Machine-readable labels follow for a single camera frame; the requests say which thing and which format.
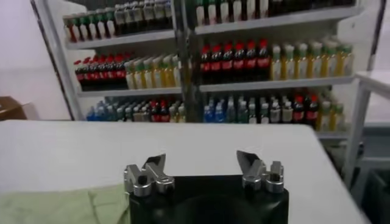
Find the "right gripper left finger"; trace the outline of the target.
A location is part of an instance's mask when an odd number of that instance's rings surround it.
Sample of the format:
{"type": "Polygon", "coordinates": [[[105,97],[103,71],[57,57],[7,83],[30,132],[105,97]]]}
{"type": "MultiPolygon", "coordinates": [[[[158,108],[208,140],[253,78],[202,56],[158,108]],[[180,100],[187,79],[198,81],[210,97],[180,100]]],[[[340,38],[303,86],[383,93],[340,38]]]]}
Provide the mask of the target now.
{"type": "Polygon", "coordinates": [[[169,194],[176,183],[172,176],[164,173],[166,154],[149,157],[142,168],[136,164],[124,169],[125,193],[136,197],[148,197],[155,190],[159,194],[169,194]]]}

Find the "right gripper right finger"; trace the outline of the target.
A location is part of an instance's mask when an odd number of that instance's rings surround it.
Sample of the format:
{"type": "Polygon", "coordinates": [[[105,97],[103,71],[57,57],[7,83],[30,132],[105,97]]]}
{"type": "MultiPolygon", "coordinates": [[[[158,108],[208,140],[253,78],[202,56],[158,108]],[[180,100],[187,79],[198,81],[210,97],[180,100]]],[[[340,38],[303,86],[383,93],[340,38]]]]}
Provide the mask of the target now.
{"type": "Polygon", "coordinates": [[[237,150],[236,156],[243,172],[243,188],[272,194],[284,192],[284,166],[280,161],[273,161],[268,169],[265,162],[254,153],[237,150]]]}

